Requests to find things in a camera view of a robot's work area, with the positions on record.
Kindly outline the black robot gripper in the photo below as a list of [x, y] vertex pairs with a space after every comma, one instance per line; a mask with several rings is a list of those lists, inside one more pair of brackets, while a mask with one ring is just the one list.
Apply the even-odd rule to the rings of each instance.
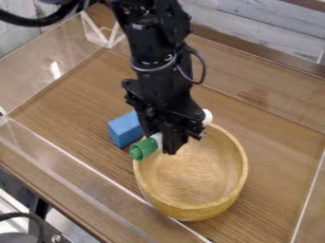
[[187, 137], [202, 139], [206, 115], [191, 98], [191, 61], [166, 65], [131, 62], [135, 79], [122, 81], [126, 103], [138, 112], [145, 135], [162, 132], [162, 151], [175, 155]]

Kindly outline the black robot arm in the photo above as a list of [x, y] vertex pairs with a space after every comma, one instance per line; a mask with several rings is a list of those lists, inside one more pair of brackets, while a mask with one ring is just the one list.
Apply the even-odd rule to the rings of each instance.
[[206, 114], [190, 95], [203, 83], [193, 79], [187, 45], [190, 15], [178, 0], [102, 0], [126, 34], [134, 79], [122, 81], [126, 103], [138, 112], [147, 137], [162, 134], [162, 151], [174, 155], [190, 138], [199, 140]]

